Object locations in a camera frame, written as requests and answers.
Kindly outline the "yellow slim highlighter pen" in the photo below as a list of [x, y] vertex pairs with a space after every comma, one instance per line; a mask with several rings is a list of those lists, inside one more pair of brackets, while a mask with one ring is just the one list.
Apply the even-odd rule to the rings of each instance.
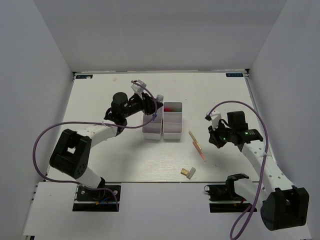
[[190, 130], [188, 131], [188, 133], [189, 133], [189, 135], [190, 135], [190, 137], [191, 137], [191, 139], [192, 139], [192, 142], [193, 142], [193, 143], [196, 145], [196, 147], [201, 151], [202, 148], [201, 148], [199, 142], [197, 141], [197, 139], [195, 138], [195, 136], [193, 135], [193, 133], [192, 133]]

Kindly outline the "clear blue-capped spray bottle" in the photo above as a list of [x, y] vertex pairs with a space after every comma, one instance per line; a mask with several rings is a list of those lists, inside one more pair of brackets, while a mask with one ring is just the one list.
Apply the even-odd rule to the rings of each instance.
[[161, 94], [158, 94], [154, 100], [155, 100], [156, 104], [154, 104], [152, 106], [152, 110], [151, 110], [151, 113], [152, 113], [151, 121], [152, 122], [154, 122], [157, 119], [157, 117], [160, 116], [160, 113], [162, 112], [164, 96]]

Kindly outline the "black pink-capped highlighter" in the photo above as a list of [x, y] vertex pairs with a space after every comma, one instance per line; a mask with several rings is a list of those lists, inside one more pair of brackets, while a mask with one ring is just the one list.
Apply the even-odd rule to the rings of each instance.
[[174, 112], [175, 110], [171, 107], [165, 107], [164, 109], [164, 112]]

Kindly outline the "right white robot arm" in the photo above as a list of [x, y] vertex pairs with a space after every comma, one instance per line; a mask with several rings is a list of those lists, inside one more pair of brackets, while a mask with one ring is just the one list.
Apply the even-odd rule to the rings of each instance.
[[206, 119], [211, 122], [209, 142], [219, 149], [227, 143], [234, 144], [262, 181], [261, 184], [254, 184], [244, 173], [230, 175], [225, 181], [226, 195], [233, 200], [242, 197], [254, 205], [270, 231], [304, 226], [309, 193], [303, 187], [296, 187], [273, 157], [267, 154], [262, 135], [248, 127], [244, 112], [229, 112], [227, 121], [224, 121], [221, 114], [214, 110]]

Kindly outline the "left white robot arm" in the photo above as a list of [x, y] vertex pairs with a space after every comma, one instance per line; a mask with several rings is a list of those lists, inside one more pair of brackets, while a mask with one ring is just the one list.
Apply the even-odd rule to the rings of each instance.
[[105, 196], [105, 180], [88, 167], [91, 148], [116, 137], [123, 132], [127, 118], [138, 112], [152, 115], [163, 106], [163, 96], [153, 98], [146, 93], [135, 93], [128, 98], [124, 92], [117, 92], [112, 97], [110, 108], [105, 113], [105, 120], [116, 126], [92, 125], [80, 131], [65, 129], [53, 150], [49, 165], [75, 179], [88, 188], [88, 193], [99, 200]]

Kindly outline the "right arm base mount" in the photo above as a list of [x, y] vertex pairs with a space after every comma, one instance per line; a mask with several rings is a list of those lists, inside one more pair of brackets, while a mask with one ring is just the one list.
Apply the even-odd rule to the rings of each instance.
[[224, 184], [206, 185], [203, 190], [209, 195], [210, 213], [242, 213], [251, 204], [235, 192], [234, 182], [249, 179], [244, 173], [229, 175]]

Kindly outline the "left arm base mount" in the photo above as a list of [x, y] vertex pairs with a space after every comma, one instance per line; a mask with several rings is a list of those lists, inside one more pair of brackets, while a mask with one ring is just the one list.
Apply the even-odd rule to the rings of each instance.
[[73, 212], [117, 212], [113, 194], [107, 190], [92, 191], [82, 185], [76, 189]]

